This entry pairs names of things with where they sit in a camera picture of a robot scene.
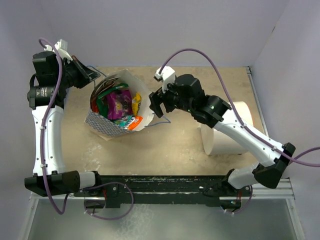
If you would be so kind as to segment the green Real crisps bag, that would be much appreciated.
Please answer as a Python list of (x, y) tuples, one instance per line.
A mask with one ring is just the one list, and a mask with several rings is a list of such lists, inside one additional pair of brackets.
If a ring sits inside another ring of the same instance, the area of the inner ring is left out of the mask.
[(107, 95), (116, 90), (129, 90), (129, 86), (126, 83), (120, 83), (114, 85), (113, 87), (109, 88), (108, 90), (104, 91), (98, 96), (98, 107), (99, 107), (99, 114), (104, 118), (108, 119), (108, 103), (107, 103)]

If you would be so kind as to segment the blue checkered paper bag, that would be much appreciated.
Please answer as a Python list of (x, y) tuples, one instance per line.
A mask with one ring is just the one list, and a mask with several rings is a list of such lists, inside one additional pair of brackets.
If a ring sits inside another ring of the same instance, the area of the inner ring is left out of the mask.
[(148, 127), (169, 124), (153, 122), (147, 85), (128, 69), (111, 72), (96, 85), (89, 98), (85, 125), (105, 140), (139, 132)]

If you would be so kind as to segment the red Doritos bag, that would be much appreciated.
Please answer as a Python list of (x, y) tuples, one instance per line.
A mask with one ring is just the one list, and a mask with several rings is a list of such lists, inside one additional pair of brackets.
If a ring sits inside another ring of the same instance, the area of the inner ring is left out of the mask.
[(119, 77), (104, 78), (97, 86), (94, 87), (90, 96), (90, 107), (95, 113), (99, 113), (98, 96), (106, 90), (112, 88)]

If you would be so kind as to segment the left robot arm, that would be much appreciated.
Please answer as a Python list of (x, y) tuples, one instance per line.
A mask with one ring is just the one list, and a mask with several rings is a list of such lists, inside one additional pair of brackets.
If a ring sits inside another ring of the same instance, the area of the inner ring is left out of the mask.
[(62, 154), (61, 127), (67, 89), (81, 89), (100, 77), (66, 50), (59, 50), (62, 77), (58, 82), (59, 64), (54, 51), (32, 57), (35, 74), (29, 81), (27, 100), (35, 125), (35, 162), (31, 177), (24, 179), (26, 189), (42, 197), (77, 193), (84, 189), (91, 196), (103, 191), (97, 171), (67, 171)]

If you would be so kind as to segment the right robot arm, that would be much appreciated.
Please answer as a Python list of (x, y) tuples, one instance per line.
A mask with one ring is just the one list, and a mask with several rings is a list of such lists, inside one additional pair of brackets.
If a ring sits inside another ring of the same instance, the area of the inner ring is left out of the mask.
[(278, 186), (289, 157), (295, 152), (294, 145), (277, 142), (238, 120), (235, 107), (216, 95), (206, 95), (200, 81), (191, 74), (156, 73), (154, 78), (162, 82), (162, 87), (149, 95), (149, 107), (159, 118), (163, 116), (161, 104), (168, 113), (175, 109), (188, 112), (197, 122), (227, 135), (257, 159), (251, 166), (227, 173), (221, 184), (226, 195), (233, 196), (241, 188), (256, 183), (270, 189)]

